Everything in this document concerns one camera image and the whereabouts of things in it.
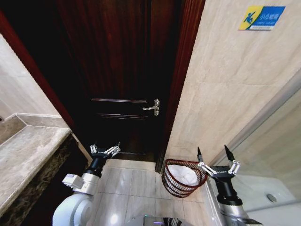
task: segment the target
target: blue sign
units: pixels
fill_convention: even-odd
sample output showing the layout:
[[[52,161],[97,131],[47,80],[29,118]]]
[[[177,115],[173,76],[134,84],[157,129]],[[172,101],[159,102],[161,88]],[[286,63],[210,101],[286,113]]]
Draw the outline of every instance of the blue sign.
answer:
[[[247,10],[240,30],[271,30],[285,6],[251,6]]]

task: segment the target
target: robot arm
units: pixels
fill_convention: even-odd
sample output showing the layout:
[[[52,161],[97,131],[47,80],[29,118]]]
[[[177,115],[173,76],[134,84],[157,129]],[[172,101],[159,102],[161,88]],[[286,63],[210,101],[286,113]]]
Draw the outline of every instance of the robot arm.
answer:
[[[218,190],[217,201],[221,208],[221,214],[225,218],[225,223],[229,226],[262,226],[261,223],[250,219],[243,209],[243,202],[237,196],[231,182],[231,179],[238,172],[240,162],[235,160],[233,153],[226,145],[225,151],[231,166],[209,167],[203,162],[201,151],[198,148],[198,166],[215,181]]]
[[[106,160],[120,152],[119,145],[107,149],[91,145],[93,161],[80,177],[67,174],[63,183],[73,189],[75,194],[66,198],[55,210],[53,226],[85,226],[91,217],[92,202],[97,192],[98,180]]]

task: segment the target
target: drain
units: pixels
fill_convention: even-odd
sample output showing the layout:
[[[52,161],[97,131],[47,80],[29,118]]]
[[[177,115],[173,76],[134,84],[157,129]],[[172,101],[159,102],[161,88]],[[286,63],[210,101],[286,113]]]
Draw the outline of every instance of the drain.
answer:
[[[268,198],[268,200],[270,200],[271,202],[277,202],[276,197],[273,196],[272,194],[267,194],[267,198]]]

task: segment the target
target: door lever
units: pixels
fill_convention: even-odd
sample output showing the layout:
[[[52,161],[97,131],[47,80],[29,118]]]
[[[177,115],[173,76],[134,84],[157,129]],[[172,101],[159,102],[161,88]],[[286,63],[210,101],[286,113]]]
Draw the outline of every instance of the door lever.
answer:
[[[153,107],[144,107],[143,110],[149,111],[154,109],[154,115],[157,116],[159,115],[159,106],[160,106],[160,101],[158,99],[155,99],[155,105]]]

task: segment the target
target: red wire basket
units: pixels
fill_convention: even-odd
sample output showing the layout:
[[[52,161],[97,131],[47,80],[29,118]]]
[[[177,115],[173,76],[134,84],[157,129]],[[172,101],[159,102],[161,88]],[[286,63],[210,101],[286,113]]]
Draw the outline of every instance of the red wire basket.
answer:
[[[170,173],[168,169],[168,165],[179,165],[179,166],[187,166],[192,169],[197,177],[198,184],[195,186],[185,185],[174,178],[174,176]],[[162,182],[166,190],[175,197],[184,198],[189,196],[192,192],[194,192],[198,187],[201,187],[205,181],[207,180],[207,175],[198,169],[197,161],[184,161],[184,160],[174,160],[174,159],[166,159],[165,168],[162,174]]]

